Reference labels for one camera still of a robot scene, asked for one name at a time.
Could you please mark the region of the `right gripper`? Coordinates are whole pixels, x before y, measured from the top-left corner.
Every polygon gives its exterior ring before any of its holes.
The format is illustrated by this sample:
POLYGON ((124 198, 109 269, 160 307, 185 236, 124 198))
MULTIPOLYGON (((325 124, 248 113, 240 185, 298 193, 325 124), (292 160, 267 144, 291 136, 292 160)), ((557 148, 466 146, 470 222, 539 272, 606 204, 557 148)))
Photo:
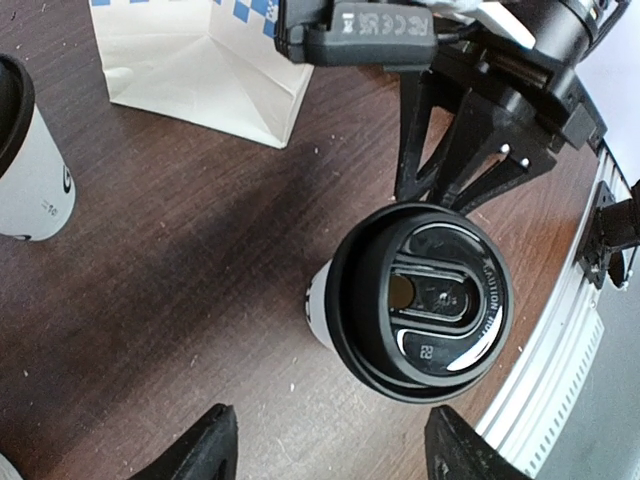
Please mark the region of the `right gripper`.
POLYGON ((531 49, 486 29, 437 39, 427 71, 400 74, 396 201, 418 201, 437 184, 439 205, 469 213, 551 171, 549 148, 600 148, 606 125, 575 72, 598 31, 538 29, 531 49), (435 107, 457 115, 421 166, 435 107))

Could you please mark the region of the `white paper coffee cup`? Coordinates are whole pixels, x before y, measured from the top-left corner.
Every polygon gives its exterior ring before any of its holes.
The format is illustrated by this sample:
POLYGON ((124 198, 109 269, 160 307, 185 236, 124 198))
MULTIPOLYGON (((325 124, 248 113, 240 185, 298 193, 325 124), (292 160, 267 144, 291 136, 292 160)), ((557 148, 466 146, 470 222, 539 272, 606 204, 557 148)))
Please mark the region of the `white paper coffee cup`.
POLYGON ((36 103, 25 141, 1 175, 1 234, 43 241, 71 218, 76 187, 36 103))

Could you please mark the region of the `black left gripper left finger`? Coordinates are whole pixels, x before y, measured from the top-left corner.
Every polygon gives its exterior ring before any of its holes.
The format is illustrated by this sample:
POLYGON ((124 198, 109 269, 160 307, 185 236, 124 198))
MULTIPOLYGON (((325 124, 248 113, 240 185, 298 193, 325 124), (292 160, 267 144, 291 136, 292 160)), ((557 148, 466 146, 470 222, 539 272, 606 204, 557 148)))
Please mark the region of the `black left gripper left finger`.
POLYGON ((131 480, 236 478, 238 424, 232 405, 215 404, 131 480))

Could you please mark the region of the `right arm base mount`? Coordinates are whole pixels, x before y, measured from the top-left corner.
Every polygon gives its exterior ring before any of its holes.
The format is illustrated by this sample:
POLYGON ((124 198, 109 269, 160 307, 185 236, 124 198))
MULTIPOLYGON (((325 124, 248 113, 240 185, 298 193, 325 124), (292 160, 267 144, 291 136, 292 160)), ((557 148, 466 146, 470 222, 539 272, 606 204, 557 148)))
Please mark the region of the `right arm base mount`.
POLYGON ((639 246, 639 182, 629 199, 616 202, 605 181, 596 188, 576 260, 587 281, 601 289, 606 277, 620 288, 627 280, 623 251, 639 246))

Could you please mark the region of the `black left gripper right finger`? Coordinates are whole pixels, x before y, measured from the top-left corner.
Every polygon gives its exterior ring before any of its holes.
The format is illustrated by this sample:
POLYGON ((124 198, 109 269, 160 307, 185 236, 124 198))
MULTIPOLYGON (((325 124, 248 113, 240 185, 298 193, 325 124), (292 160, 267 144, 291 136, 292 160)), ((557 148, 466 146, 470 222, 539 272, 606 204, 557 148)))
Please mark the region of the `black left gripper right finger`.
POLYGON ((431 409, 424 438, 430 480, 529 479, 449 405, 431 409))

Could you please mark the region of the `blue checkered paper bag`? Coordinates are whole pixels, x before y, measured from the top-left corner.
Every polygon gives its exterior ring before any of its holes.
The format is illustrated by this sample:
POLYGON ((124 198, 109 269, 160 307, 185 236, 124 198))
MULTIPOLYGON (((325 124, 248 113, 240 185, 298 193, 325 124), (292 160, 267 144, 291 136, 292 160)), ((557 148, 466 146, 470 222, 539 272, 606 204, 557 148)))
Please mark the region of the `blue checkered paper bag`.
POLYGON ((92 1, 112 103, 283 149, 313 69, 275 49, 280 1, 92 1))

